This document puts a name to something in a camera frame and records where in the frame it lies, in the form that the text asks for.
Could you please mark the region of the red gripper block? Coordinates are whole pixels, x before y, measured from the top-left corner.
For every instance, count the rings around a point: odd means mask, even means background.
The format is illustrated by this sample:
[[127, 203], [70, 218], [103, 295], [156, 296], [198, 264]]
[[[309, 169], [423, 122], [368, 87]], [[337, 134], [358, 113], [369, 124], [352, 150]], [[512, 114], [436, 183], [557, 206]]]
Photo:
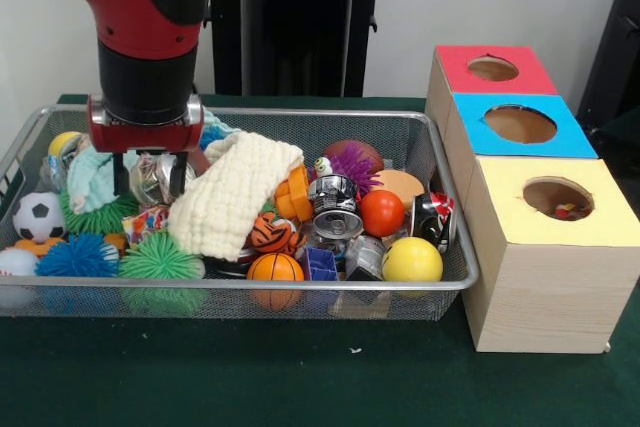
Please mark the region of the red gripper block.
[[185, 114], [176, 122], [139, 125], [121, 121], [105, 108], [101, 95], [90, 95], [87, 103], [89, 134], [94, 148], [113, 154], [114, 194], [128, 193], [128, 169], [124, 155], [129, 150], [176, 153], [170, 172], [170, 194], [179, 197], [185, 189], [188, 153], [200, 142], [204, 128], [204, 106], [191, 94]]

